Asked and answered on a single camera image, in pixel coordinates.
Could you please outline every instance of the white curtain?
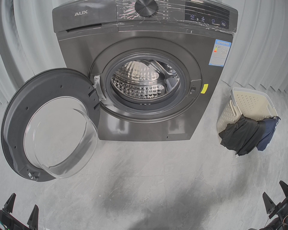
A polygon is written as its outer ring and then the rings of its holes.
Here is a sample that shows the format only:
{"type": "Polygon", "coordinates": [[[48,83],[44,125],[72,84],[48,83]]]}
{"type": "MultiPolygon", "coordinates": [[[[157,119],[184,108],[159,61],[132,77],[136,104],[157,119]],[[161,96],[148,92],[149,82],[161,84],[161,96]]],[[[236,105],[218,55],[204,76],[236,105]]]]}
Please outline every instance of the white curtain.
{"type": "MultiPolygon", "coordinates": [[[[6,43],[0,37],[1,46],[8,46],[8,51],[0,48],[0,103],[33,75],[65,67],[52,23],[52,9],[65,2],[0,0],[6,37],[6,43]]],[[[222,2],[236,8],[239,18],[221,80],[288,92],[288,0],[222,2]]]]}

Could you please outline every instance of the qr code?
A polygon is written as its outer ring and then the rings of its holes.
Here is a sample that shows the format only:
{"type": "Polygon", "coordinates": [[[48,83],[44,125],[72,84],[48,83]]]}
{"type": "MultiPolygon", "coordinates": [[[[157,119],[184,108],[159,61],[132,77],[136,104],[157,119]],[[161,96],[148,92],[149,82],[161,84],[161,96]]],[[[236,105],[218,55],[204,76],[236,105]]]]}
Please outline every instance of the qr code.
{"type": "Polygon", "coordinates": [[[222,54],[227,54],[229,51],[229,47],[223,47],[222,50],[221,50],[221,53],[222,54]]]}

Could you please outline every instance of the door hinge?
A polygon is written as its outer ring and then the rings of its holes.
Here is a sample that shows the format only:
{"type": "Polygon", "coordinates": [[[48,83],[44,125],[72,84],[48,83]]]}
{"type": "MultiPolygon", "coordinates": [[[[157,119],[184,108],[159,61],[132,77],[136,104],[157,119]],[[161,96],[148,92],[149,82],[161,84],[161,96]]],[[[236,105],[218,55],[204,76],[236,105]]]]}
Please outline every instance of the door hinge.
{"type": "Polygon", "coordinates": [[[98,94],[99,101],[106,100],[106,97],[104,96],[101,86],[100,86],[100,76],[95,75],[94,76],[94,89],[96,89],[96,92],[98,94]]]}

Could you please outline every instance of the gray washing machine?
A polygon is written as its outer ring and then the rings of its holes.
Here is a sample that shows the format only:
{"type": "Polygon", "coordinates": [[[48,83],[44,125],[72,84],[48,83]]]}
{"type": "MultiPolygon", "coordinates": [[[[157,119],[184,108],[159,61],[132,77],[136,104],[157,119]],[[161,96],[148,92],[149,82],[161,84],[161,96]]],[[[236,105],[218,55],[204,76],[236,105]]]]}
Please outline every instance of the gray washing machine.
{"type": "Polygon", "coordinates": [[[36,181],[77,173],[98,137],[189,140],[238,20],[207,0],[77,0],[52,15],[67,68],[27,81],[1,127],[7,162],[36,181]]]}

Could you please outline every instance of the washing machine door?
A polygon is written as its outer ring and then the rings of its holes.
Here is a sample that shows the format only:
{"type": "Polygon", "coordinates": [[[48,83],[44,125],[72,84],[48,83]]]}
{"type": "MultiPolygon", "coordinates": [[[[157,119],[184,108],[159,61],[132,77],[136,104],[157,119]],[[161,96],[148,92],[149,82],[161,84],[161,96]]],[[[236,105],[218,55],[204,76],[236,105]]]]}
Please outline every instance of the washing machine door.
{"type": "Polygon", "coordinates": [[[40,73],[7,106],[1,126],[5,158],[30,180],[73,176],[95,152],[99,117],[99,98],[85,75],[71,69],[40,73]]]}

